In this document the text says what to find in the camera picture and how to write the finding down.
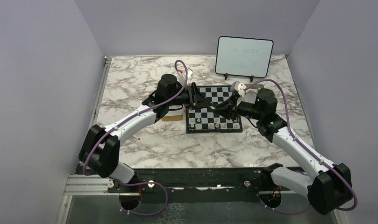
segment screw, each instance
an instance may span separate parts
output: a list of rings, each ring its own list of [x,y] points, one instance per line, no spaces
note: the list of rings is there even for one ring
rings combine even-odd
[[[250,186],[250,181],[244,181],[244,185],[245,185],[246,187],[249,187],[249,186]]]
[[[148,187],[149,187],[149,188],[153,188],[153,187],[154,187],[154,184],[153,184],[153,183],[148,183]]]
[[[114,183],[113,183],[113,181],[109,181],[109,182],[107,183],[107,187],[108,187],[108,188],[112,188],[112,187],[114,187]]]

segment white whiteboard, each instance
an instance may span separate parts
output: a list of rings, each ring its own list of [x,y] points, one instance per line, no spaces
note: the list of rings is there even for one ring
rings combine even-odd
[[[269,69],[272,40],[221,36],[216,53],[217,74],[264,78]]]

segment marble table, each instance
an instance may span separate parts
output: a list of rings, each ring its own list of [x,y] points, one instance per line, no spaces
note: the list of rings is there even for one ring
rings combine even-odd
[[[228,85],[248,78],[215,74],[215,56],[117,56],[112,59],[97,124],[111,124],[141,105],[165,73],[176,74],[175,60],[181,59],[193,70],[190,82],[197,85]],[[267,78],[276,80],[287,96],[292,128],[313,146],[301,103],[284,55],[271,57]],[[278,88],[264,82],[278,99],[277,111],[285,117]],[[140,140],[130,138],[121,144],[120,161],[133,168],[225,168],[264,167],[275,162],[298,166],[282,149],[270,143],[242,119],[242,133],[186,134],[185,117],[180,121],[158,121],[139,131]]]

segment chessboard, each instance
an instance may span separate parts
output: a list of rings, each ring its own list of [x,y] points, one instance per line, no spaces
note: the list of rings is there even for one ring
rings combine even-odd
[[[197,86],[200,93],[216,106],[231,96],[230,85]],[[241,119],[228,120],[210,108],[186,110],[186,133],[242,132]]]

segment mounting hole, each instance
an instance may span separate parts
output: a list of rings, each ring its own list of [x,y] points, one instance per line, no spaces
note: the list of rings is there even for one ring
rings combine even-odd
[[[133,197],[120,197],[120,205],[125,210],[132,210],[139,205],[139,200],[132,200]]]
[[[282,201],[281,195],[279,194],[276,194],[275,197],[273,197],[273,194],[259,195],[259,198],[263,201],[264,204],[266,204],[270,208],[278,207]]]

